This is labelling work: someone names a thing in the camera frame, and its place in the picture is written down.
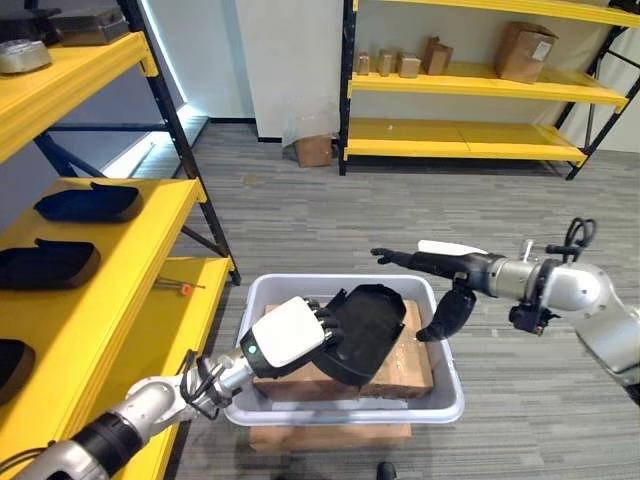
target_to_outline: brown cardboard box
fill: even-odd
[[[411,438],[411,425],[251,427],[249,445],[259,452],[391,446]]]
[[[412,53],[398,54],[398,75],[401,78],[416,78],[420,72],[420,60]]]
[[[453,48],[442,45],[439,37],[429,37],[422,67],[427,75],[442,75],[449,66],[452,56]]]
[[[369,55],[366,53],[358,54],[358,75],[369,75],[371,62]]]
[[[358,395],[422,397],[433,387],[429,356],[424,344],[415,339],[416,332],[422,328],[418,305],[413,301],[404,303],[407,307],[404,330],[373,380],[360,391],[333,380],[312,363],[277,380],[256,378],[253,384],[276,401],[344,400],[357,398]],[[267,311],[273,308],[275,305],[270,305]]]
[[[316,135],[296,140],[298,164],[303,167],[326,167],[331,164],[331,137]]]
[[[557,39],[541,25],[509,23],[496,54],[496,73],[504,80],[535,83]]]
[[[381,77],[388,77],[394,70],[393,54],[388,50],[380,50],[378,56],[378,73]]]

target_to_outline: shelf post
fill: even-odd
[[[607,36],[607,39],[604,41],[604,43],[602,44],[602,47],[600,48],[600,51],[598,52],[596,57],[593,59],[593,62],[591,62],[591,65],[589,65],[589,68],[587,69],[586,73],[588,75],[591,75],[594,78],[598,78],[600,63],[602,62],[602,60],[607,54],[613,55],[614,57],[640,70],[639,64],[637,64],[636,62],[630,61],[626,57],[623,57],[622,55],[616,52],[613,52],[611,50],[611,46],[613,45],[613,42],[615,41],[615,39],[618,38],[620,35],[622,35],[626,30],[627,30],[627,27],[616,26],[611,28],[611,30],[609,31],[609,35]],[[598,149],[600,144],[604,141],[604,139],[607,137],[611,129],[618,122],[620,117],[624,114],[625,110],[629,107],[629,105],[631,104],[633,99],[636,97],[638,92],[640,92],[640,72],[638,72],[638,76],[636,78],[635,83],[631,86],[631,88],[625,95],[625,97],[628,99],[627,104],[622,108],[621,111],[617,113],[614,112],[611,115],[611,117],[609,117],[609,120],[607,120],[607,123],[604,124],[604,126],[602,127],[602,129],[600,130],[600,132],[598,133],[598,135],[593,141],[591,141],[591,130],[593,126],[593,116],[594,116],[595,106],[593,104],[590,105],[589,115],[587,118],[587,132],[585,136],[585,146],[584,148],[581,149],[582,152],[587,156],[587,158],[585,158],[584,161],[580,163],[580,165],[572,165],[571,171],[566,176],[566,180],[573,180],[574,178],[576,178],[578,173],[580,173],[580,170],[584,168],[584,166],[590,160],[591,156],[596,152],[596,150]],[[567,104],[563,112],[560,114],[558,121],[556,122],[556,128],[560,128],[562,126],[564,121],[569,116],[569,113],[571,112],[574,105],[575,105],[574,103]]]
[[[614,40],[618,38],[625,30],[626,30],[626,27],[618,27],[618,26],[611,27],[611,29],[609,30],[609,35],[607,35],[607,38],[600,46],[600,50],[598,50],[598,53],[596,54],[594,59],[591,61],[591,64],[589,64],[589,67],[587,67],[587,70],[585,72],[587,75],[593,76],[596,73],[596,68],[598,66],[598,63],[600,63],[600,61],[607,54],[607,50],[611,48],[611,45],[613,44]],[[573,107],[575,105],[576,105],[575,102],[567,103],[567,105],[564,107],[564,110],[562,110],[562,113],[558,117],[558,120],[556,120],[555,127],[557,129],[560,129],[560,127],[562,127],[562,125],[564,124],[565,120],[567,119],[567,117],[569,116],[569,114],[571,113],[571,110],[573,110]]]
[[[353,0],[343,0],[342,55],[340,61],[340,135],[338,139],[338,169],[340,175],[347,174],[345,150],[349,141],[349,116],[351,115],[349,82],[353,72],[355,41],[356,12],[353,10]]]
[[[153,42],[145,26],[144,17],[142,15],[142,11],[140,10],[140,6],[138,5],[138,1],[118,0],[118,5],[122,9],[124,16],[129,22],[129,27],[131,28],[131,30],[134,32],[144,33],[149,49],[151,50],[151,55],[153,56],[156,65],[159,65],[158,56],[156,55],[155,49],[153,48]],[[169,135],[171,136],[171,141],[173,142],[173,146],[178,153],[178,158],[180,159],[182,168],[184,168],[185,174],[190,179],[198,179],[202,186],[202,190],[204,191],[206,197],[206,200],[200,204],[202,214],[204,215],[204,218],[209,225],[209,230],[211,231],[215,243],[218,245],[220,251],[224,254],[224,256],[228,256],[229,258],[231,258],[231,262],[233,263],[233,270],[230,272],[231,279],[233,280],[234,284],[239,285],[241,277],[240,273],[238,272],[237,264],[233,258],[233,255],[231,254],[231,249],[229,248],[229,245],[227,243],[224,231],[222,230],[222,226],[220,225],[218,216],[216,215],[215,209],[213,208],[211,196],[209,195],[209,192],[207,191],[202,180],[202,175],[196,163],[195,157],[193,156],[193,151],[191,150],[191,146],[189,145],[187,136],[185,135],[182,128],[182,124],[180,123],[180,119],[178,118],[178,113],[176,112],[175,105],[173,104],[173,100],[171,99],[171,93],[169,92],[169,88],[167,87],[167,83],[164,80],[161,69],[158,68],[157,76],[146,77],[146,79],[147,83],[149,84],[149,88],[153,93],[153,98],[156,101],[158,110],[160,110],[160,114],[162,115],[164,123],[167,126],[167,130],[169,132]]]

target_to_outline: gray carpet floor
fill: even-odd
[[[193,116],[182,122],[182,128],[187,136],[189,145],[193,147],[208,123],[209,117],[203,115]],[[171,143],[169,134],[164,133],[161,135],[164,138],[142,159],[130,175],[131,177],[171,178],[174,176],[180,165],[180,159],[173,143]]]
[[[404,273],[373,246],[413,251],[420,239],[515,256],[520,240],[560,242],[572,217],[599,232],[584,260],[604,268],[621,298],[640,303],[640,157],[599,153],[573,182],[543,162],[411,161],[393,167],[300,169],[248,125],[211,125],[195,152],[243,283],[228,285],[214,351],[233,346],[247,290],[274,272]],[[190,225],[205,233],[199,212]],[[174,254],[206,255],[182,238]],[[436,296],[447,281],[428,278]],[[376,463],[402,478],[638,479],[639,410],[579,345],[564,321],[537,338],[511,328],[509,302],[479,298],[451,339],[466,398],[449,425],[417,425],[404,446],[259,454],[225,418],[189,428],[176,479],[372,479]]]

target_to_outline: black metal shelf frame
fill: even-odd
[[[37,1],[34,0],[26,0],[25,8],[37,8]],[[142,11],[140,10],[140,6],[137,0],[118,0],[118,4],[124,13],[127,21],[129,22],[129,28],[133,32],[143,32],[151,54],[153,55],[153,59],[156,62],[156,65],[159,65],[158,55],[153,48],[153,42],[151,41],[151,37],[144,23],[144,16]],[[213,236],[213,241],[207,239],[206,237],[200,235],[195,230],[187,227],[186,225],[182,227],[182,233],[192,238],[196,242],[205,246],[209,250],[215,252],[217,255],[221,257],[229,257],[233,262],[233,270],[230,272],[231,279],[235,285],[240,285],[241,277],[238,272],[238,266],[231,254],[231,249],[229,248],[229,244],[227,243],[227,239],[224,235],[224,231],[222,230],[222,226],[220,221],[218,220],[218,216],[216,215],[216,211],[213,208],[213,202],[211,201],[211,196],[207,191],[207,188],[202,180],[202,175],[196,163],[195,157],[193,155],[193,151],[191,146],[189,145],[189,141],[187,140],[187,136],[185,135],[184,129],[182,128],[182,124],[180,123],[180,119],[178,118],[178,113],[176,111],[173,100],[171,99],[171,94],[169,92],[169,88],[167,87],[167,83],[164,79],[162,71],[158,68],[158,75],[155,77],[145,77],[147,83],[149,84],[149,88],[153,93],[153,98],[156,102],[158,110],[162,115],[163,123],[162,124],[140,124],[140,123],[125,123],[125,124],[98,124],[98,123],[87,123],[87,124],[58,124],[49,127],[45,132],[40,134],[38,137],[34,139],[34,142],[38,146],[38,148],[42,151],[42,153],[47,157],[47,160],[51,163],[53,168],[58,172],[59,175],[65,177],[77,177],[77,173],[73,167],[78,168],[79,170],[93,176],[93,177],[104,177],[105,175],[95,167],[92,167],[90,164],[85,162],[84,160],[78,158],[76,155],[72,154],[65,148],[58,145],[51,135],[48,132],[50,131],[78,131],[78,132],[88,132],[88,131],[102,131],[102,132],[167,132],[171,136],[171,141],[173,142],[173,146],[178,153],[178,157],[180,160],[180,165],[184,169],[186,176],[192,180],[198,179],[200,185],[202,186],[202,190],[205,193],[206,200],[203,203],[200,203],[200,208],[202,210],[202,214],[207,222],[211,235]]]
[[[351,115],[351,98],[349,98],[349,82],[353,73],[353,61],[355,55],[355,41],[356,41],[356,21],[357,12],[354,11],[354,1],[357,0],[344,0],[343,1],[343,15],[342,15],[342,56],[340,62],[340,138],[339,138],[339,157],[338,168],[340,175],[346,175],[347,162],[344,158],[344,152],[347,148],[349,141],[349,117]],[[626,94],[626,98],[629,100],[625,107],[618,113],[613,113],[607,122],[603,125],[600,132],[593,138],[593,120],[595,114],[595,104],[590,104],[589,115],[587,117],[587,131],[585,135],[585,145],[580,150],[587,156],[587,158],[578,166],[573,162],[567,162],[571,166],[571,171],[565,177],[566,180],[573,180],[578,173],[584,168],[591,156],[596,152],[600,144],[609,134],[614,125],[618,122],[625,110],[629,107],[633,99],[640,92],[640,64],[633,60],[620,55],[618,52],[611,50],[613,42],[622,35],[628,27],[613,26],[609,30],[609,35],[603,42],[600,50],[596,54],[595,58],[587,68],[587,75],[591,75],[594,78],[598,78],[600,72],[600,64],[604,57],[612,55],[613,57],[635,67],[638,69],[638,77]],[[560,129],[567,117],[573,110],[575,102],[567,103],[564,110],[558,117],[555,123],[555,127]]]

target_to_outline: gray plastic bin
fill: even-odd
[[[418,304],[424,324],[431,321],[435,299],[431,286],[413,275],[297,275],[272,274],[258,278],[249,289],[247,308],[238,339],[262,315],[267,305],[280,304],[296,295],[329,301],[341,288],[351,291],[363,283],[382,283],[406,300]],[[324,402],[274,402],[252,385],[234,397],[225,409],[238,425],[336,425],[378,423],[450,423],[462,415],[464,395],[455,371],[449,343],[425,344],[431,360],[434,388],[410,400],[360,398]]]

